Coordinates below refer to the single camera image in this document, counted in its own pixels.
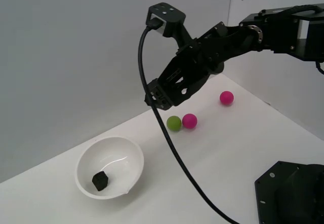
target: black cube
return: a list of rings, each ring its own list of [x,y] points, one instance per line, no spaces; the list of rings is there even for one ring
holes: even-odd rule
[[[93,176],[92,183],[98,191],[102,191],[108,185],[108,176],[104,171],[98,172]]]

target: pink ball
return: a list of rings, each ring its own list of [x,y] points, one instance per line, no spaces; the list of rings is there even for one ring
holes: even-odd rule
[[[198,122],[198,119],[193,114],[186,114],[182,118],[182,125],[183,125],[183,127],[187,128],[187,129],[193,129],[194,127],[196,127],[197,122]]]
[[[234,100],[234,95],[230,91],[223,91],[219,99],[223,105],[231,105]]]

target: gray wall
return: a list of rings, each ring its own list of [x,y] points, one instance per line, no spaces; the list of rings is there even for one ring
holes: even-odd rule
[[[324,0],[232,0],[229,24],[238,25],[261,9],[318,3]],[[253,52],[227,61],[224,73],[324,140],[324,76],[314,62],[270,51]]]
[[[230,0],[0,0],[0,182],[148,110],[137,46],[158,2],[199,36],[227,22]],[[175,52],[149,34],[149,80]]]

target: white table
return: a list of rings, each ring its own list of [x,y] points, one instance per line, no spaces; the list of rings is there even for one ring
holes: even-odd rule
[[[218,103],[223,90],[234,93],[231,107]],[[212,201],[241,224],[258,223],[254,181],[278,160],[324,164],[322,140],[223,75],[162,116],[186,113],[198,126],[172,133],[176,148]],[[143,175],[127,195],[93,200],[77,189],[75,165],[89,144],[111,135],[140,144]],[[186,179],[151,111],[1,183],[0,222],[226,223]]]

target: black cable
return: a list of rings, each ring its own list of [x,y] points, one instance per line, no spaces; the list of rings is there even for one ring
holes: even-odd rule
[[[195,181],[195,179],[191,176],[190,172],[188,171],[187,167],[185,166],[185,164],[183,163],[181,157],[179,156],[176,148],[174,147],[171,138],[168,134],[168,131],[163,123],[163,120],[160,116],[160,114],[157,111],[157,108],[154,104],[153,98],[150,94],[146,79],[145,79],[145,75],[144,75],[144,70],[143,70],[143,61],[142,61],[142,55],[143,55],[143,45],[144,45],[144,40],[146,35],[149,33],[149,31],[151,31],[152,28],[150,27],[146,27],[145,30],[143,31],[143,34],[141,36],[140,39],[140,43],[138,46],[138,68],[139,68],[139,72],[140,72],[140,77],[141,77],[141,81],[143,84],[143,88],[144,91],[148,97],[149,103],[152,107],[152,110],[155,114],[155,117],[158,121],[158,124],[160,125],[162,132],[167,140],[167,143],[173,153],[173,155],[175,156],[177,162],[179,163],[180,167],[182,168],[182,170],[184,171],[185,175],[188,177],[189,181],[192,183],[192,185],[195,187],[195,189],[198,191],[198,193],[200,194],[200,196],[206,201],[206,203],[217,213],[219,214],[222,218],[224,218],[226,221],[228,221],[231,224],[239,224],[236,221],[234,221],[233,219],[231,219],[230,217],[228,217],[226,214],[224,214],[220,209],[218,209],[213,203],[212,201],[207,197],[207,195],[203,192],[203,190],[200,188],[200,186],[198,185],[198,183]]]
[[[292,8],[283,10],[277,14],[270,15],[268,18],[268,21],[277,21],[281,19],[286,19],[290,17],[291,15],[297,14],[299,12],[304,11],[314,11],[316,14],[323,12],[323,9],[316,5],[300,5],[300,6],[294,6]]]
[[[324,70],[320,67],[320,62],[316,62],[316,68],[321,74],[324,74]]]

